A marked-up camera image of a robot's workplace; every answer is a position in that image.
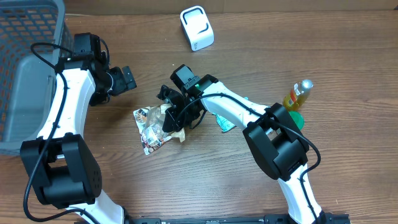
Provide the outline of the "yellow dish soap bottle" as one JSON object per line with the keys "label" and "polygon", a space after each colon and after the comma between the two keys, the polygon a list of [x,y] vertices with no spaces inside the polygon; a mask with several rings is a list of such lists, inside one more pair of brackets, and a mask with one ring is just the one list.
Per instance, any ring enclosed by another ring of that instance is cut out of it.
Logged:
{"label": "yellow dish soap bottle", "polygon": [[309,79],[304,79],[301,82],[295,83],[293,88],[283,99],[283,106],[287,111],[298,111],[305,101],[310,96],[313,83]]}

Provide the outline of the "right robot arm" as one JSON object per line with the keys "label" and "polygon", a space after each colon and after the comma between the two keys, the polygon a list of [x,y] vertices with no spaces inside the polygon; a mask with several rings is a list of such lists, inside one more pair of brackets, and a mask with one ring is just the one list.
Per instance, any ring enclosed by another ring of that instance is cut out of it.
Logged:
{"label": "right robot arm", "polygon": [[170,79],[176,89],[162,85],[158,99],[170,103],[165,111],[163,131],[194,128],[206,112],[218,114],[240,128],[259,168],[277,180],[295,223],[321,223],[322,208],[317,204],[308,173],[307,152],[314,143],[303,136],[289,112],[279,103],[272,106],[251,102],[229,90],[211,75],[200,78],[186,66],[179,66]]}

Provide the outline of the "green lidded jar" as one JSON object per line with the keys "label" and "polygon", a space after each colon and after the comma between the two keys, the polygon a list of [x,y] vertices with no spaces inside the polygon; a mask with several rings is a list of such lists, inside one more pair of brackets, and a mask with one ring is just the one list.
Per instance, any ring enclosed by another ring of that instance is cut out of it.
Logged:
{"label": "green lidded jar", "polygon": [[303,116],[297,111],[289,111],[289,115],[292,117],[299,130],[301,130],[305,125]]}

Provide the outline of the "brown snack bag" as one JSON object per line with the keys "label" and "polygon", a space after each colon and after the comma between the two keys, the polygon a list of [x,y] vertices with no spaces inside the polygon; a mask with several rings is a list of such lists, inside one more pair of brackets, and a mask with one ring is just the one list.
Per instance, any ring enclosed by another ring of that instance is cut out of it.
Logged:
{"label": "brown snack bag", "polygon": [[168,103],[153,107],[148,106],[133,111],[145,155],[158,150],[172,138],[178,138],[180,142],[184,142],[184,129],[171,132],[164,132],[162,129],[165,123],[165,110],[170,107],[171,104]]}

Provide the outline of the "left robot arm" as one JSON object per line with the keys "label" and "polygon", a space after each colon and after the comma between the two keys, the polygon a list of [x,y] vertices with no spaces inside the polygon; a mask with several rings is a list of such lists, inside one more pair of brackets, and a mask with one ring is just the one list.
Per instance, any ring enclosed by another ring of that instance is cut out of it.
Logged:
{"label": "left robot arm", "polygon": [[89,106],[107,103],[136,88],[128,66],[110,67],[105,41],[97,35],[74,36],[74,49],[57,64],[55,94],[36,139],[24,141],[20,157],[29,176],[23,198],[26,217],[47,222],[69,213],[85,223],[132,223],[127,210],[104,192],[100,166],[84,138]]}

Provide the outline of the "teal wafer packet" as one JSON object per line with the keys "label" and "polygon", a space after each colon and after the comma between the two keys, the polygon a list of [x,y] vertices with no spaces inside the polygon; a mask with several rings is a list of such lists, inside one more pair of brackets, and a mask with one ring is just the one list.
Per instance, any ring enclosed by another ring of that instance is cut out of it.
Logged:
{"label": "teal wafer packet", "polygon": [[224,96],[215,97],[210,111],[216,116],[216,122],[224,133],[233,128],[245,129],[250,117],[250,112],[245,107]]}

